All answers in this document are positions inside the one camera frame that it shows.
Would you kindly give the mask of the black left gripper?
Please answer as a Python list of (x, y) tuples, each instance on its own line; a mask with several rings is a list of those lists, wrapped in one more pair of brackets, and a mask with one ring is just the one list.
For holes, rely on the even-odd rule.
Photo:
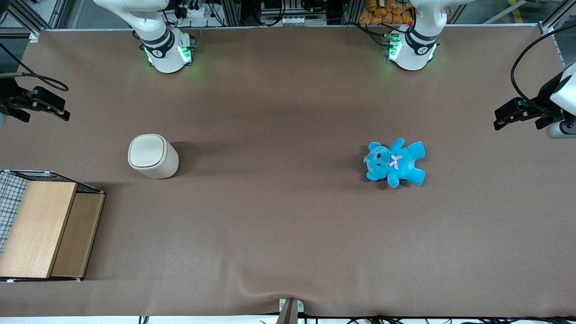
[(494, 111), (495, 121), (493, 122), (495, 131), (514, 122), (526, 121), (528, 117), (531, 119), (540, 117), (535, 121), (535, 127), (540, 131), (543, 129), (559, 131), (560, 123), (563, 121), (563, 112), (550, 97), (558, 87), (561, 78), (562, 72), (559, 72), (541, 86), (536, 97), (531, 99), (538, 108), (531, 108), (530, 114), (524, 105), (525, 101), (520, 98), (513, 98), (497, 108)]

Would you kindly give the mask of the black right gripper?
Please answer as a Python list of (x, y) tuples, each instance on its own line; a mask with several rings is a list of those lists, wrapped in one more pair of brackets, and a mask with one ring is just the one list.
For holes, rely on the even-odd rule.
[[(16, 101), (18, 108), (8, 108), (10, 101)], [(64, 121), (70, 120), (70, 112), (65, 109), (66, 100), (43, 87), (27, 90), (20, 87), (14, 78), (0, 79), (0, 109), (1, 113), (28, 123), (30, 114), (22, 109), (32, 109), (37, 112), (47, 112)]]

